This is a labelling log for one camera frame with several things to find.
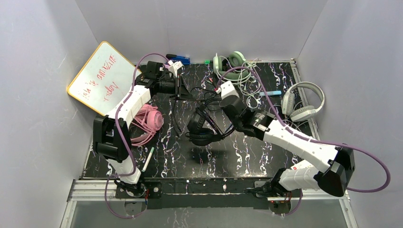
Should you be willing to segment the black blue headphones with cable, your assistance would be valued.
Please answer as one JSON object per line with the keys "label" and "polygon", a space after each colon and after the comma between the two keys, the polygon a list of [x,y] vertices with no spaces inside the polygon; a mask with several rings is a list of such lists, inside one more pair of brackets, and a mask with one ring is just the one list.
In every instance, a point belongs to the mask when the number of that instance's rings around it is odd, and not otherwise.
{"label": "black blue headphones with cable", "polygon": [[225,131],[219,128],[208,112],[210,111],[209,105],[220,102],[221,98],[213,90],[205,89],[205,91],[210,96],[201,100],[196,99],[189,91],[193,96],[190,101],[194,101],[197,105],[186,125],[187,132],[185,137],[197,146],[206,146],[210,143],[219,142],[235,131],[233,124],[230,124]]}

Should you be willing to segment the pink headphones with cable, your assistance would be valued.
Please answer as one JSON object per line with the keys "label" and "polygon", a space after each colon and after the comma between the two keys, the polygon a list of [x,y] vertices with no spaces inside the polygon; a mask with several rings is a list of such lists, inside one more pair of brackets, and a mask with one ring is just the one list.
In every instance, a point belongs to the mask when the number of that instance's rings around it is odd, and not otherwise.
{"label": "pink headphones with cable", "polygon": [[144,146],[163,126],[163,115],[157,106],[144,104],[134,117],[132,124],[144,131],[141,136],[131,139],[132,146]]}

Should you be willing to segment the white headphones with cable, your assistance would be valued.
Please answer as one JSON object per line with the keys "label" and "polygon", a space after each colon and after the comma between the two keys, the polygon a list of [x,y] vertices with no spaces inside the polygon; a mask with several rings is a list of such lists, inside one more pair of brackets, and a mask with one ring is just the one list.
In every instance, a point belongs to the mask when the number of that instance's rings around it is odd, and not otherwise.
{"label": "white headphones with cable", "polygon": [[[300,102],[295,103],[296,94],[295,91],[303,91],[309,89],[313,91],[320,100],[319,107],[309,105],[301,99]],[[314,117],[323,107],[325,103],[325,94],[323,90],[314,83],[311,82],[299,82],[292,85],[284,94],[281,100],[281,112],[286,117],[290,118],[292,122],[302,122]]]}

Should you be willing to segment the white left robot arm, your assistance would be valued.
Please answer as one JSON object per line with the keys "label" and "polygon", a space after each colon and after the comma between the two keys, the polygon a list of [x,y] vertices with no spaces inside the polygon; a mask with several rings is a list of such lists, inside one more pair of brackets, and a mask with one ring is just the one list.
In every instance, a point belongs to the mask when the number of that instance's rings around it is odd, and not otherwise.
{"label": "white left robot arm", "polygon": [[135,74],[135,80],[123,99],[104,116],[93,122],[93,151],[103,156],[115,169],[120,181],[137,184],[141,171],[132,154],[129,127],[141,108],[158,94],[189,99],[178,70],[182,62],[169,60],[166,64],[149,61],[146,70]]}

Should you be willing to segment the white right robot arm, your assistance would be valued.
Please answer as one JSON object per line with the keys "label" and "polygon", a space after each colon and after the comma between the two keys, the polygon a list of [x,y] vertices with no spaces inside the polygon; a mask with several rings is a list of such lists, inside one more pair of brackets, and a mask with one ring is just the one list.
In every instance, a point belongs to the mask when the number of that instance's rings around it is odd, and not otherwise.
{"label": "white right robot arm", "polygon": [[216,92],[221,96],[220,108],[236,131],[280,146],[302,159],[295,168],[279,169],[271,180],[251,192],[271,196],[297,189],[314,189],[335,197],[344,195],[355,169],[351,149],[314,143],[314,139],[305,134],[298,138],[297,130],[283,126],[273,114],[248,109],[230,81]]}

